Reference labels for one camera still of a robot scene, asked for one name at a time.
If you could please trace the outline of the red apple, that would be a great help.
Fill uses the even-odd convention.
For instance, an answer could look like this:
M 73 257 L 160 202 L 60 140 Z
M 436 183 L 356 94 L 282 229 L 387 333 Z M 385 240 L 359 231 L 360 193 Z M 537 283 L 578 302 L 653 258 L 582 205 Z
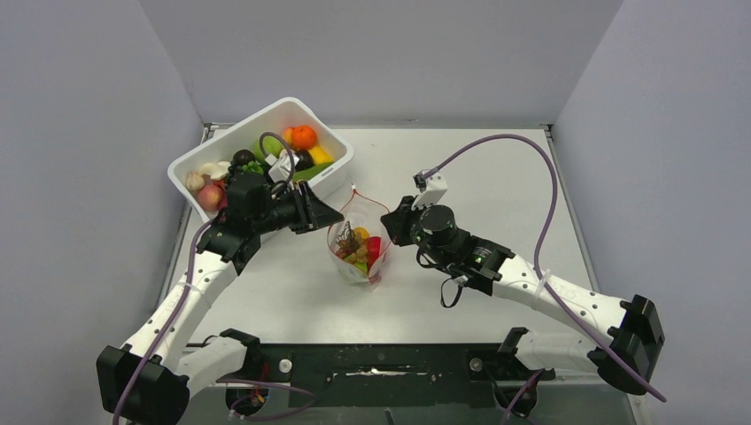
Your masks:
M 365 240 L 368 267 L 372 267 L 372 265 L 380 258 L 381 243 L 382 238 L 380 236 L 371 236 Z

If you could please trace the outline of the yellow orange fruit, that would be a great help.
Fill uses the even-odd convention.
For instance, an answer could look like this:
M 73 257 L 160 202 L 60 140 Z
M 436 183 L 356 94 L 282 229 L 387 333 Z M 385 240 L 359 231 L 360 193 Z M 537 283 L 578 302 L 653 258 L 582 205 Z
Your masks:
M 352 230 L 357 240 L 367 240 L 370 238 L 369 232 L 364 227 L 357 227 Z

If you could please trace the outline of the tan longan fruit bunch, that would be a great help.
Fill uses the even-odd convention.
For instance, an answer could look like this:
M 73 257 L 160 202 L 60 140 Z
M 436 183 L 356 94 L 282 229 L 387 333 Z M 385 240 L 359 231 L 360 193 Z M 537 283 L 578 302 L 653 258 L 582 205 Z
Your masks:
M 335 254 L 344 262 L 353 265 L 355 262 L 367 262 L 367 248 L 365 240 L 357 240 L 352 230 L 354 227 L 347 221 L 335 237 Z

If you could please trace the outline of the clear zip top bag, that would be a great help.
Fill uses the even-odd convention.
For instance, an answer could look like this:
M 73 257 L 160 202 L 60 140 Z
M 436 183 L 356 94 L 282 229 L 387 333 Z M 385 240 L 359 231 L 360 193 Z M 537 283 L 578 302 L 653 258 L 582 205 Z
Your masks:
M 380 218 L 389 211 L 388 207 L 382 203 L 370 197 L 363 196 L 355 187 L 352 187 L 352 194 L 349 200 L 340 210 L 344 215 L 344 220 L 330 226 L 327 233 L 329 254 L 339 275 L 346 283 L 373 289 L 380 282 L 388 252 L 391 248 L 391 240 Z M 350 221 L 354 227 L 364 227 L 370 236 L 380 236 L 382 238 L 381 256 L 369 268 L 369 276 L 362 275 L 353 265 L 344 262 L 335 254 L 336 234 L 347 221 Z

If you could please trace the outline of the lime green fruit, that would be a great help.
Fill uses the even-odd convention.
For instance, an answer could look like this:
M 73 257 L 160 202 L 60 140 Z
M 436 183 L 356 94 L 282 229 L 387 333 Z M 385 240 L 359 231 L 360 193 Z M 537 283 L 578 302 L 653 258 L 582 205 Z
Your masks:
M 364 276 L 369 276 L 369 267 L 367 262 L 355 262 L 353 266 Z

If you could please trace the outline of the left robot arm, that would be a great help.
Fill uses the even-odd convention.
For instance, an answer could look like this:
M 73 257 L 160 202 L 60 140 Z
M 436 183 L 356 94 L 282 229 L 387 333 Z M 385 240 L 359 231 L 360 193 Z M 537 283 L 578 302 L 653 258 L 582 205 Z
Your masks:
M 284 228 L 300 235 L 344 219 L 307 182 L 239 174 L 225 195 L 226 206 L 193 236 L 185 275 L 122 346 L 108 345 L 97 358 L 103 407 L 114 424 L 176 424 L 193 396 L 241 370 L 252 338 L 229 331 L 186 354 L 197 325 L 258 252 L 263 235 Z

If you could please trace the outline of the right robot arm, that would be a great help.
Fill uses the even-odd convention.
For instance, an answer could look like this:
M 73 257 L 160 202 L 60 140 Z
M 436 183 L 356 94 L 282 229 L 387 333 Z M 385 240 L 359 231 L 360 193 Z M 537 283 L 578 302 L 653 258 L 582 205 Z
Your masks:
M 595 373 L 626 393 L 665 399 L 651 384 L 665 343 L 652 300 L 607 296 L 543 272 L 509 248 L 459 228 L 448 206 L 414 209 L 414 200 L 403 197 L 380 221 L 394 244 L 417 247 L 421 267 L 446 274 L 458 291 L 526 305 L 577 332 L 510 331 L 498 354 L 503 374 L 518 378 L 529 370 L 572 369 Z

